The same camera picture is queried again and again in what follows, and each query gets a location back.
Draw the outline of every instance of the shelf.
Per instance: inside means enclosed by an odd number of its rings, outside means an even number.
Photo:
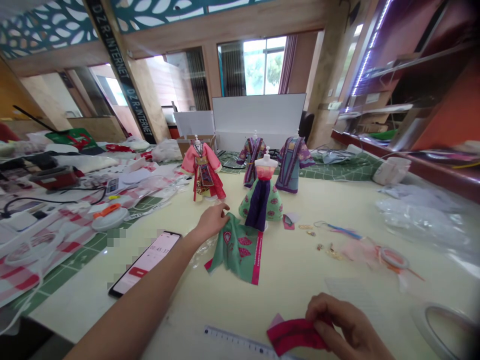
[[[475,168],[452,169],[443,164],[431,162],[422,158],[415,157],[413,154],[395,153],[387,147],[379,146],[371,141],[359,140],[357,137],[347,133],[333,130],[332,139],[344,144],[353,144],[362,148],[377,157],[387,158],[389,154],[411,160],[410,172],[419,177],[438,185],[444,189],[458,194],[461,197],[480,204],[480,171]]]
[[[444,51],[437,52],[436,54],[433,54],[433,55],[420,57],[416,60],[406,62],[404,64],[392,67],[390,69],[376,72],[375,74],[370,76],[369,79],[376,79],[376,78],[382,77],[383,75],[386,75],[386,74],[395,73],[399,70],[408,69],[408,68],[414,67],[416,65],[429,62],[431,60],[435,60],[435,59],[439,59],[439,58],[442,58],[442,57],[446,57],[448,55],[456,54],[456,53],[461,52],[463,50],[473,48],[475,45],[478,45],[478,43],[477,42],[468,42],[468,43],[464,43],[464,44],[452,47],[452,48],[444,50]]]
[[[372,114],[372,115],[403,114],[403,113],[407,113],[411,108],[413,108],[413,106],[414,106],[413,104],[388,105],[385,107],[380,107],[378,109],[365,110],[362,112],[358,112],[358,111],[344,112],[343,114],[340,114],[338,117],[339,118],[342,117],[342,119],[348,120],[348,119],[358,118],[359,116],[366,115],[366,114]]]
[[[475,46],[478,44],[477,41],[461,44],[372,74],[363,80],[365,89],[362,94],[393,91],[404,76],[409,76],[411,80],[421,84],[425,82],[429,84],[435,74],[449,74],[454,69],[463,68],[476,51]]]

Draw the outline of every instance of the curtain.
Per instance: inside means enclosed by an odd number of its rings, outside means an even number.
[[[244,45],[241,41],[221,46],[222,94],[226,97],[247,95]]]
[[[210,110],[209,88],[205,74],[202,48],[186,51],[186,61],[190,72],[191,89],[197,111]]]
[[[290,76],[294,66],[295,50],[297,48],[297,35],[288,35],[283,55],[283,66],[281,67],[279,94],[286,94],[289,90]]]

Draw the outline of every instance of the tree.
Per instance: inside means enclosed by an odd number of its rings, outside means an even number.
[[[262,67],[264,66],[262,58],[259,56],[246,57],[246,76],[245,79],[254,89],[255,93],[262,94],[264,87],[264,75]]]
[[[275,57],[271,57],[268,62],[268,70],[266,79],[270,84],[276,86],[280,82],[280,75],[282,74],[282,59],[283,53],[278,53]]]

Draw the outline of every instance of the white cup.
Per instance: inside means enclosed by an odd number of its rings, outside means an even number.
[[[398,184],[407,175],[412,161],[403,157],[389,157],[373,175],[373,181],[380,185]]]

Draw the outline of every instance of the green dress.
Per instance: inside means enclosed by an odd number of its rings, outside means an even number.
[[[209,274],[222,263],[240,279],[259,284],[260,258],[262,257],[263,233],[240,224],[231,212],[230,220],[218,234],[215,255],[205,264]]]
[[[255,191],[255,187],[257,186],[259,179],[255,180],[251,189],[248,191],[246,196],[243,198],[240,207],[238,208],[238,212],[240,216],[244,217],[245,219],[249,215],[250,207],[251,206],[258,206],[258,204],[252,203],[252,195]],[[275,182],[270,180],[270,192],[268,194],[268,201],[266,203],[266,215],[265,220],[267,221],[281,221],[283,215],[284,206],[282,204],[282,200],[280,199],[279,191],[275,186]]]

